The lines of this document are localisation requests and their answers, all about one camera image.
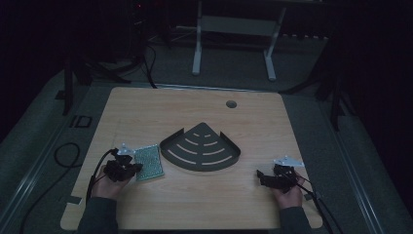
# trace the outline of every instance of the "person's left hand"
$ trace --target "person's left hand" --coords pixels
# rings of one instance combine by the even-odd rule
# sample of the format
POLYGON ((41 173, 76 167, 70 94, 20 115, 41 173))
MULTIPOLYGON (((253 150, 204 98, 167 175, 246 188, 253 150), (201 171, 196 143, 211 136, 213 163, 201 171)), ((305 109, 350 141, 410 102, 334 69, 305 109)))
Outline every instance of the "person's left hand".
POLYGON ((103 165, 100 168, 100 173, 94 180, 95 184, 91 197, 108 198, 116 201, 122 189, 129 183, 131 178, 114 182, 103 172, 105 167, 106 166, 103 165))

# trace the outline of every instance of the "tripod leg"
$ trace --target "tripod leg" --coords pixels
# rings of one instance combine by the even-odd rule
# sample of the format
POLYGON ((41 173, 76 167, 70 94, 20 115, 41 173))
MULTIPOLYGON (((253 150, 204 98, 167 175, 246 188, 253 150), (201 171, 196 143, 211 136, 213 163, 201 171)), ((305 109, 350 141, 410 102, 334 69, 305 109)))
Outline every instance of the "tripod leg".
POLYGON ((106 77, 112 79, 115 82, 118 82, 118 83, 130 83, 131 82, 129 80, 125 80, 125 79, 117 76, 113 72, 106 69, 106 67, 100 65, 98 62, 96 62, 96 61, 94 61, 94 60, 92 60, 92 59, 90 59, 86 56, 82 56, 82 60, 84 60, 85 63, 89 64, 95 70, 97 70, 98 72, 102 73, 103 75, 105 75, 106 77))
POLYGON ((331 104, 330 122, 335 131, 340 131, 338 128, 338 116, 340 113, 340 96, 341 96, 341 81, 343 74, 340 73, 334 78, 333 102, 331 104))
POLYGON ((283 91, 279 91, 279 94, 293 95, 293 94, 295 94, 295 93, 297 93, 297 92, 299 92, 299 91, 301 91, 301 90, 303 90, 303 89, 305 89, 305 88, 307 88, 311 85, 316 84, 316 82, 318 82, 318 81, 324 80, 327 77, 327 75, 328 75, 327 72, 323 72, 320 75, 318 75, 317 77, 314 77, 314 78, 311 78, 311 79, 309 78, 306 81, 304 81, 303 83, 298 84, 298 85, 296 85, 292 88, 289 88, 289 89, 283 90, 283 91))
POLYGON ((70 66, 80 85, 89 86, 92 83, 90 70, 78 55, 70 56, 70 66))
POLYGON ((67 58, 64 63, 64 110, 63 115, 69 113, 73 104, 73 72, 71 66, 71 58, 67 58))

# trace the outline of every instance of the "person's right hand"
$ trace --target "person's right hand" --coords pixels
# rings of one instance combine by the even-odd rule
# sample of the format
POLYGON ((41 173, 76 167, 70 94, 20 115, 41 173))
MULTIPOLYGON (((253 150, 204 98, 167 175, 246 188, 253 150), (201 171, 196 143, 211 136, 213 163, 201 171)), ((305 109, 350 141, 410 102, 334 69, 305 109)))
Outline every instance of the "person's right hand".
MULTIPOLYGON (((297 174, 298 184, 303 185, 304 178, 297 174)), ((301 207, 303 205, 303 193, 297 185, 291 187, 288 192, 282 193, 282 190, 272 188, 274 196, 279 204, 280 210, 290 207, 301 207)))

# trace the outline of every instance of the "metal frame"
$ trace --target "metal frame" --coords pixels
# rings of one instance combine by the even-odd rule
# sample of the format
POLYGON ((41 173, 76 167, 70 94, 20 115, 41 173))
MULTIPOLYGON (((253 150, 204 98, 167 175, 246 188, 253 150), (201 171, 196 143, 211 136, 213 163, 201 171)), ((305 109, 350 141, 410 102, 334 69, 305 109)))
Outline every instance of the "metal frame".
MULTIPOLYGON (((326 123, 329 122, 329 119, 326 113, 323 111, 321 105, 319 104, 319 110, 322 113, 322 118, 326 123)), ((378 233, 384 234, 385 229, 383 228, 382 222, 377 216, 373 204, 362 185, 362 182, 357 174, 357 170, 353 164, 352 159, 350 158, 349 152, 347 151, 346 144, 344 143, 343 139, 341 138, 339 132, 337 132, 331 125, 328 125, 329 130, 332 132, 333 138, 338 145, 338 149, 340 150, 340 155, 343 160, 343 165, 345 168, 345 172, 349 179, 350 186, 353 188, 355 197, 358 202, 358 206, 364 216, 365 222, 370 233, 378 233)))
POLYGON ((201 40, 203 31, 215 31, 248 35, 270 36, 271 44, 267 50, 264 50, 264 60, 267 67, 268 79, 275 81, 277 79, 274 70, 272 54, 279 37, 282 20, 286 8, 282 8, 277 21, 258 20, 258 19, 235 19, 213 16, 203 16, 203 1, 198 1, 198 19, 197 19, 197 45, 195 47, 194 63, 192 74, 199 75, 201 72, 201 56, 203 52, 201 40))

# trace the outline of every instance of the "sleeve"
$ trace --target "sleeve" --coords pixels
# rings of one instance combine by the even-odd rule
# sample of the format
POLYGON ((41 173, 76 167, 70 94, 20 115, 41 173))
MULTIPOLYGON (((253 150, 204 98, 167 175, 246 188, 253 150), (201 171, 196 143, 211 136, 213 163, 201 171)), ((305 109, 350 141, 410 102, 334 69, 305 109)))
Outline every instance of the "sleeve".
POLYGON ((99 197, 91 198, 80 220, 77 234, 118 233, 116 205, 115 200, 99 197))
POLYGON ((281 234, 311 234, 309 220, 302 207, 280 210, 281 234))

